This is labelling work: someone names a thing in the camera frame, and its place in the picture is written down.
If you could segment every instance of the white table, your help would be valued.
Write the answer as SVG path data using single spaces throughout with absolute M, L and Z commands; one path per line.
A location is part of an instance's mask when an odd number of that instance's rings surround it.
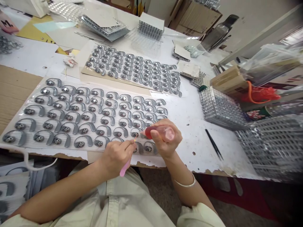
M 19 29 L 30 20 L 27 16 L 16 13 L 16 11 L 12 9 L 3 10 L 11 17 Z M 130 29 L 137 26 L 138 17 L 120 10 L 117 11 L 118 17 L 123 18 L 123 21 L 125 21 Z M 171 51 L 174 47 L 172 39 L 175 35 L 182 34 L 165 28 L 162 38 L 161 54 L 154 60 L 169 65 L 177 64 L 177 60 L 171 56 Z M 24 44 L 24 47 L 14 51 L 12 54 L 0 55 L 1 65 L 26 71 L 41 77 L 56 77 L 70 82 L 79 81 L 79 79 L 61 74 L 66 67 L 63 63 L 65 56 L 55 53 L 55 50 L 58 48 L 56 44 L 48 44 L 19 37 L 17 37 L 17 39 Z M 118 50 L 150 59 L 150 57 L 133 50 L 130 43 L 130 40 L 127 41 L 122 38 L 111 43 L 111 45 Z M 201 66 L 203 72 L 214 77 L 215 75 L 209 63 L 218 63 L 227 55 L 228 53 L 218 49 L 211 54 L 205 54 L 196 59 L 191 59 L 191 63 Z M 188 79 L 183 77 L 181 77 L 181 91 L 183 92 L 181 98 L 155 92 L 152 92 L 152 96 L 164 97 L 167 100 L 166 108 L 169 111 L 170 120 L 177 125 L 183 136 L 183 141 L 178 146 L 177 152 L 187 167 L 191 171 L 198 173 L 212 173 L 214 175 L 222 175 L 223 173 L 239 178 L 263 179 L 257 176 L 232 131 L 204 121 L 198 91 L 194 86 L 190 85 Z M 205 129 L 208 129 L 214 139 L 224 158 L 223 161 L 220 161 L 217 157 Z M 69 156 L 80 156 L 83 159 L 87 159 L 86 152 L 82 151 L 44 149 L 35 152 L 47 155 L 64 153 Z M 161 157 L 133 155 L 131 164 L 135 165 L 137 162 L 146 164 L 147 166 L 165 167 L 165 163 Z

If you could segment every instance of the beige shirt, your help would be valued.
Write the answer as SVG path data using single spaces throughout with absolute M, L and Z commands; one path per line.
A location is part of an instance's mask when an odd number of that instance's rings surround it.
M 16 215 L 1 227 L 150 227 L 175 226 L 162 208 L 149 195 L 139 175 L 129 168 L 125 176 L 104 182 L 80 198 L 55 221 L 42 225 Z M 209 207 L 199 203 L 191 209 L 182 207 L 178 227 L 224 227 Z

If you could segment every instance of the pink handle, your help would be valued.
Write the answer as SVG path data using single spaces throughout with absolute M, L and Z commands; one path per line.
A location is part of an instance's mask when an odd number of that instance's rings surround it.
M 128 160 L 128 162 L 123 166 L 123 168 L 120 171 L 120 176 L 124 177 L 126 170 L 128 169 L 128 166 L 130 165 L 130 160 L 131 158 Z

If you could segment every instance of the person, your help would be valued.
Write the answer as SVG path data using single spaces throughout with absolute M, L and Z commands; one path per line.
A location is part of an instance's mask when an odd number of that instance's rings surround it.
M 151 136 L 184 204 L 177 226 L 224 226 L 204 190 L 175 151 L 182 140 L 181 132 L 168 119 L 153 126 L 162 125 L 174 130 L 174 140 L 164 142 L 156 130 L 151 131 Z M 128 168 L 124 177 L 119 176 L 135 148 L 134 140 L 108 143 L 101 158 L 33 196 L 2 227 L 175 226 L 149 195 L 134 169 Z

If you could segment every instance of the beige sleeve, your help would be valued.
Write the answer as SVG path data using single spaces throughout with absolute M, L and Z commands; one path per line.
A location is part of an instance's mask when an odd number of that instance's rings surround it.
M 177 227 L 188 226 L 225 227 L 219 216 L 203 203 L 198 203 L 196 207 L 191 209 L 182 207 Z
M 20 227 L 20 226 L 26 226 L 26 227 L 51 227 L 53 222 L 48 222 L 44 224 L 37 224 L 35 222 L 29 221 L 23 217 L 21 217 L 20 214 L 15 215 L 14 217 L 6 220 L 1 227 Z

